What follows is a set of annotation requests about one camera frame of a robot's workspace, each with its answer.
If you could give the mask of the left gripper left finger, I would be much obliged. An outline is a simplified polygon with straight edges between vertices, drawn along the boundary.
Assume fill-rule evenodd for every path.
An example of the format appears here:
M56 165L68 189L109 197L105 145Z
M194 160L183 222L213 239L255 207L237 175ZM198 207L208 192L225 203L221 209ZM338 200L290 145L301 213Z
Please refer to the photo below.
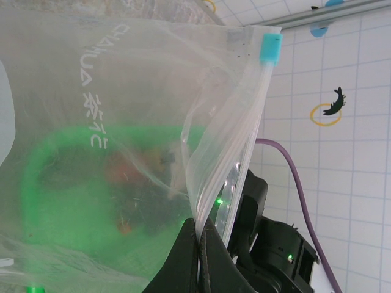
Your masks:
M195 223L188 218L162 268L142 293L197 293L198 260Z

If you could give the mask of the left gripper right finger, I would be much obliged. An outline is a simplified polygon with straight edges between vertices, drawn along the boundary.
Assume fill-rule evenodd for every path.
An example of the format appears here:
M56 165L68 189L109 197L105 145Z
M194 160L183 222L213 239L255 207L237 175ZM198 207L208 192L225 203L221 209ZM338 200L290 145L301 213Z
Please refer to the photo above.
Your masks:
M201 233L199 261L199 293L254 293L234 265L211 219Z

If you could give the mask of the orange toy food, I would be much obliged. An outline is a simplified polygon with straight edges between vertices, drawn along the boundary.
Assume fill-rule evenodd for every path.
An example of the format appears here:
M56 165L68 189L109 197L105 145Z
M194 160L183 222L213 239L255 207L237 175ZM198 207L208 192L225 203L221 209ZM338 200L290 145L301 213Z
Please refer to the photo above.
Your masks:
M141 186L145 176L122 153L109 155L104 164L104 178L116 186Z

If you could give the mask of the teal zipper slider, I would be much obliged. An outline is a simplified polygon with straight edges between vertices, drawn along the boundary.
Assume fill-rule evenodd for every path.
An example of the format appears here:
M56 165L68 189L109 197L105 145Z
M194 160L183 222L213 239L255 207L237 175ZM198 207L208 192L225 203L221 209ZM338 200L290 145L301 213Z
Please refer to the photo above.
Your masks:
M264 34L260 51L260 62L270 63L277 66L280 59L280 50L282 47L282 34Z

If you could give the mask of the clear zip-top plastic bag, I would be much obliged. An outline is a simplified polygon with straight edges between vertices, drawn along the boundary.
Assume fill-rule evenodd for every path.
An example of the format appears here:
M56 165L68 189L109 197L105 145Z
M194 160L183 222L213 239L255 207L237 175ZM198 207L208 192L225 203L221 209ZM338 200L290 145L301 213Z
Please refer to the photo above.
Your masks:
M191 218L227 243L274 69L263 35L280 31L0 9L0 293L43 291L23 268L20 182L62 126L178 125L182 143L204 126L182 158Z

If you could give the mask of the green plastic mesh tray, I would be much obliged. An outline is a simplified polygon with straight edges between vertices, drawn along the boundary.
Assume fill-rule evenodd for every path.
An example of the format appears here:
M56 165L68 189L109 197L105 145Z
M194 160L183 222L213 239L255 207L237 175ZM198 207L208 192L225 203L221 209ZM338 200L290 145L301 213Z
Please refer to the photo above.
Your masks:
M46 293L142 293L191 218L182 158L204 126L181 142L178 125L62 126L27 157L20 182L23 268ZM119 152L145 176L116 186L104 164Z

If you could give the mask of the aluminium frame corner post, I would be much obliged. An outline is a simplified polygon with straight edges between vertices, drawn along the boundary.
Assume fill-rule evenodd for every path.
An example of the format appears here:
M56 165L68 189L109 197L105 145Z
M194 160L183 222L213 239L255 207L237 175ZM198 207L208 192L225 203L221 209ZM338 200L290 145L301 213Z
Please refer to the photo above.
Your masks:
M277 26L282 29L291 29L313 23L337 21L345 17L356 16L381 9L391 9L391 0L351 0L342 4L262 21L257 23L257 25Z

